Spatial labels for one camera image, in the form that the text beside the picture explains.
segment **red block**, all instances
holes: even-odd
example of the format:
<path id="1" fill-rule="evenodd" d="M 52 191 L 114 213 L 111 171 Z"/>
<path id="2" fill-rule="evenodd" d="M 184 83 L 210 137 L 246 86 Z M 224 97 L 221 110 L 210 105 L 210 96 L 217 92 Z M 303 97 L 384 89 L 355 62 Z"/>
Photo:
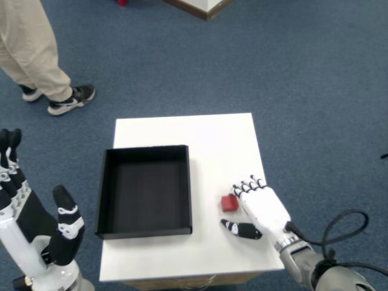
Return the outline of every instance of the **red block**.
<path id="1" fill-rule="evenodd" d="M 223 212 L 236 211 L 238 209 L 237 197 L 235 195 L 222 196 L 221 205 Z"/>

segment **black tray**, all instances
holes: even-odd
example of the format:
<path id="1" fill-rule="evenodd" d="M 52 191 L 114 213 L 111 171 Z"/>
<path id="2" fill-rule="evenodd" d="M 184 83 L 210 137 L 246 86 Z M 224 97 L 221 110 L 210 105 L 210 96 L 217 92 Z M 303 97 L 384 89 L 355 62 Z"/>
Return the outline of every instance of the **black tray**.
<path id="1" fill-rule="evenodd" d="M 105 151 L 98 236 L 117 239 L 191 232 L 189 147 Z"/>

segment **sneaker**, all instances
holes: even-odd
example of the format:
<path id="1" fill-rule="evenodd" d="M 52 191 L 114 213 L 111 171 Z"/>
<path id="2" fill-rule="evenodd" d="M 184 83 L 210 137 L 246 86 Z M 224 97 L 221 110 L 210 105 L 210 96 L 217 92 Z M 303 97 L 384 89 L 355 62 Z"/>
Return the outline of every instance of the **sneaker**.
<path id="1" fill-rule="evenodd" d="M 95 96 L 96 89 L 92 85 L 84 85 L 73 88 L 73 94 L 62 102 L 50 101 L 47 111 L 51 115 L 61 115 L 76 107 L 88 104 Z"/>
<path id="2" fill-rule="evenodd" d="M 30 89 L 25 85 L 19 85 L 23 90 L 22 98 L 24 101 L 33 102 L 43 95 L 43 92 L 39 89 Z"/>

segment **black cable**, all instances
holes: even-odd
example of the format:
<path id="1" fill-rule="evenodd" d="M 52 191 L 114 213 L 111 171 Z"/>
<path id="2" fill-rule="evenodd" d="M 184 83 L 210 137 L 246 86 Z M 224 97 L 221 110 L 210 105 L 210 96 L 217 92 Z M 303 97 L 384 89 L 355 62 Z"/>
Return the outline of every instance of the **black cable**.
<path id="1" fill-rule="evenodd" d="M 362 224 L 361 227 L 357 228 L 356 230 L 346 233 L 345 235 L 338 236 L 333 239 L 327 239 L 329 237 L 330 231 L 334 228 L 335 224 L 338 223 L 341 219 L 343 219 L 345 216 L 350 215 L 350 214 L 361 214 L 364 217 L 364 223 Z M 365 268 L 365 269 L 371 269 L 376 272 L 382 273 L 383 275 L 388 276 L 388 270 L 373 266 L 371 264 L 367 263 L 358 263 L 358 262 L 344 262 L 344 263 L 338 263 L 335 259 L 335 251 L 330 249 L 329 252 L 327 253 L 327 245 L 333 244 L 333 243 L 338 243 L 340 241 L 344 241 L 345 239 L 349 239 L 359 233 L 361 233 L 369 224 L 369 216 L 366 212 L 362 210 L 357 210 L 357 209 L 349 209 L 342 211 L 339 215 L 337 215 L 325 228 L 325 231 L 323 233 L 323 238 L 321 242 L 316 242 L 316 241 L 311 241 L 307 239 L 304 234 L 300 231 L 299 228 L 297 228 L 294 223 L 291 221 L 287 222 L 286 224 L 286 230 L 293 232 L 296 234 L 299 238 L 302 240 L 306 241 L 309 244 L 313 244 L 315 246 L 321 246 L 322 247 L 322 254 L 323 258 L 325 261 L 331 263 L 332 266 L 342 266 L 342 267 L 360 267 L 360 268 Z"/>

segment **white table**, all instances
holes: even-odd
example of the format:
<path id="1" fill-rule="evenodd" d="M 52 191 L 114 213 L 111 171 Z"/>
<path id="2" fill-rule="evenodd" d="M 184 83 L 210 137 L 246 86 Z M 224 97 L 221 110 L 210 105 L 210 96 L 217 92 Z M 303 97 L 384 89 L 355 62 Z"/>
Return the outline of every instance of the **white table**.
<path id="1" fill-rule="evenodd" d="M 250 113 L 117 119 L 114 148 L 189 146 L 193 233 L 105 240 L 101 281 L 133 281 L 283 269 L 266 239 L 237 238 L 219 222 L 249 221 L 220 201 L 233 183 L 264 178 Z"/>

